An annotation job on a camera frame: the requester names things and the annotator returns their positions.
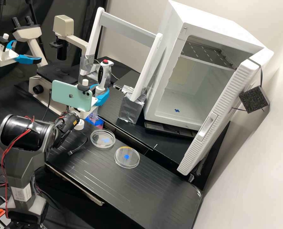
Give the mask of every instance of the petri dish lid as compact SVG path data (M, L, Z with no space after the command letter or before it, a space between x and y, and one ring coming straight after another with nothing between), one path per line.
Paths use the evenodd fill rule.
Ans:
M114 158L118 165L127 169L135 168L140 162L139 153L128 146L118 148L115 152Z
M115 135L107 129L98 129L91 134L91 142L94 146L101 149L112 147L115 144L115 141Z

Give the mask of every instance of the white support arm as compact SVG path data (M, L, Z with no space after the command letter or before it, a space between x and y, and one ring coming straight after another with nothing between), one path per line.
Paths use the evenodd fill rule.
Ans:
M41 63L37 64L37 66L42 67L42 66L48 65L47 60L46 60L38 42L37 42L37 40L36 39L27 40L27 44L30 48L32 55L42 58Z

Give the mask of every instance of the white wall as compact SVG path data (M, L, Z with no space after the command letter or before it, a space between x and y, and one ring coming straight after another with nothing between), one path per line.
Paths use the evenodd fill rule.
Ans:
M266 84L269 113L260 125L261 118L252 121L259 127L250 136L248 121L231 123L194 229L283 229L283 49L280 58ZM248 137L243 144L241 134Z

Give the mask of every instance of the robotic arm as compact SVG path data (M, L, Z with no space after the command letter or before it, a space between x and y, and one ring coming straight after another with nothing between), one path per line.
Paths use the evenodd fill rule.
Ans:
M2 161L12 191L7 203L11 219L8 228L41 228L48 204L35 192L34 172L45 164L46 152L59 147L79 120L77 114L71 112L65 112L54 123L11 114L4 118L0 126L0 149L3 152L18 136L31 130L15 141Z

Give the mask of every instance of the smartphone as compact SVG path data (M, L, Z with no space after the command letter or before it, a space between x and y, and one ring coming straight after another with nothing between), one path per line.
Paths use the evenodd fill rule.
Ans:
M79 110L91 110L91 90L80 91L77 86L64 83L58 80L52 82L51 99Z

